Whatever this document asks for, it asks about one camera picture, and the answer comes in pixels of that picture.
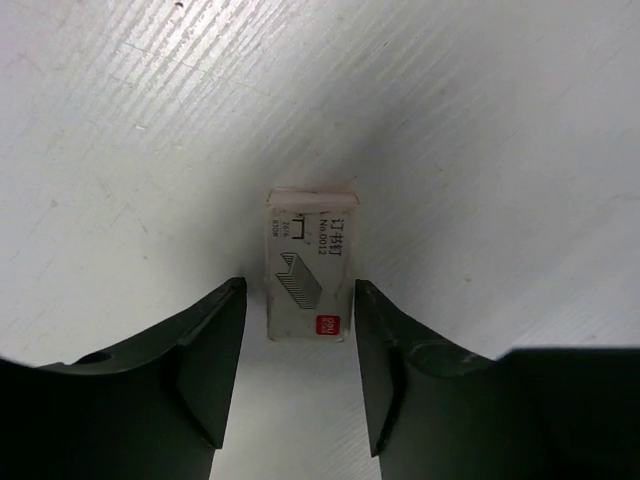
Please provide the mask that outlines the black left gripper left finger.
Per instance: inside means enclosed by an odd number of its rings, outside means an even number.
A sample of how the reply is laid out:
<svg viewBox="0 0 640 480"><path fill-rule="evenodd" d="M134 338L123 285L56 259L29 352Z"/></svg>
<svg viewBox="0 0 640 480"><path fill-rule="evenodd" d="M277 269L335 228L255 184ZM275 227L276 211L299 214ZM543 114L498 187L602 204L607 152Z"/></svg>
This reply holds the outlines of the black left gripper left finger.
<svg viewBox="0 0 640 480"><path fill-rule="evenodd" d="M243 278L71 364L1 363L5 479L206 479L222 447Z"/></svg>

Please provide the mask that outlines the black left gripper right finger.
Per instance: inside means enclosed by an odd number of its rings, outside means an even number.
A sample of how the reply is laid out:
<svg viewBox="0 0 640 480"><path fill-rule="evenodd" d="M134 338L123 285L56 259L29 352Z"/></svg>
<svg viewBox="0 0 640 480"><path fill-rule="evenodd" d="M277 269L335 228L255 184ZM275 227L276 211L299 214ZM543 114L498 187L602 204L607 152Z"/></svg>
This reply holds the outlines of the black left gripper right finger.
<svg viewBox="0 0 640 480"><path fill-rule="evenodd" d="M355 285L367 430L385 479L635 479L639 352L521 348L491 360Z"/></svg>

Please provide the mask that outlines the small white eraser box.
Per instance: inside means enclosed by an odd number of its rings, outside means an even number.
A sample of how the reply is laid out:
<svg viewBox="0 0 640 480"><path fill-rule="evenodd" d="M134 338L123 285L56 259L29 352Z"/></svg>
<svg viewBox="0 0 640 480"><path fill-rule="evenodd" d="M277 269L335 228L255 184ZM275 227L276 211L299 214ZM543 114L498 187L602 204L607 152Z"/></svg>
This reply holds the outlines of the small white eraser box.
<svg viewBox="0 0 640 480"><path fill-rule="evenodd" d="M341 342L351 330L352 246L360 201L349 190L276 189L266 201L267 335Z"/></svg>

